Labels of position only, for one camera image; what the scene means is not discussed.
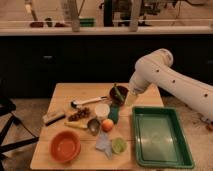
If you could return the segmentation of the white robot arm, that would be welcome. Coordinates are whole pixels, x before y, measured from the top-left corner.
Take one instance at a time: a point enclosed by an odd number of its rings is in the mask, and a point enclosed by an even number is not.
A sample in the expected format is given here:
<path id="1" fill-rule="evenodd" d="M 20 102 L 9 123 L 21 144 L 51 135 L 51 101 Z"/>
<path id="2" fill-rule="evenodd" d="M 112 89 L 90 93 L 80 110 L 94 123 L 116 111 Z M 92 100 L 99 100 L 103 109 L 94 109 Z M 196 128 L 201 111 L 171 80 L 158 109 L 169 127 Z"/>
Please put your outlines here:
<path id="1" fill-rule="evenodd" d="M 137 97 L 155 84 L 213 121 L 213 86 L 174 71 L 172 64 L 173 55 L 164 48 L 138 59 L 129 81 L 128 98 Z"/>

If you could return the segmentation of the translucent yellowish gripper finger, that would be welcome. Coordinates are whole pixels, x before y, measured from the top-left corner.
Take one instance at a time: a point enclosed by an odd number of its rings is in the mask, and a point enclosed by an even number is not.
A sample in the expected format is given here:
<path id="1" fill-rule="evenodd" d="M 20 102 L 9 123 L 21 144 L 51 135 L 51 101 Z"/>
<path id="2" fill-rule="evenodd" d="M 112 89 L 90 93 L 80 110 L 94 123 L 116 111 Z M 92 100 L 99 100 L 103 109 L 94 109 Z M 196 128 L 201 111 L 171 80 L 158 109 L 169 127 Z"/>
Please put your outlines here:
<path id="1" fill-rule="evenodd" d="M 136 94 L 128 92 L 126 100 L 125 100 L 125 105 L 127 107 L 131 106 L 136 101 L 136 99 L 137 99 L 137 95 Z"/>

